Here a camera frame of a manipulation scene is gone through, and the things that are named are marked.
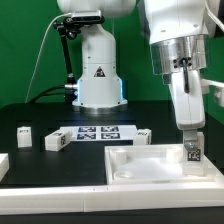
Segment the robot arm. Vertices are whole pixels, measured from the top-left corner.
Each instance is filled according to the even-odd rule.
[[[100,25],[105,18],[126,16],[136,0],[58,0],[62,12],[71,13],[64,21],[66,34],[82,36],[83,74],[77,82],[75,111],[93,114],[121,111],[127,105],[122,81],[116,74],[116,42]]]
[[[217,13],[219,0],[209,3]],[[205,0],[145,0],[144,4],[154,73],[162,74],[169,84],[185,148],[195,151],[197,129],[205,124],[200,69],[207,67],[208,38],[215,25],[205,17]]]

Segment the white box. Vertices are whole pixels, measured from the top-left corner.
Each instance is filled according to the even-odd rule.
[[[45,148],[48,151],[59,151],[71,142],[72,132],[57,130],[45,137]]]
[[[17,128],[18,148],[32,147],[31,127]]]
[[[150,145],[152,131],[149,129],[139,129],[133,139],[133,145]]]

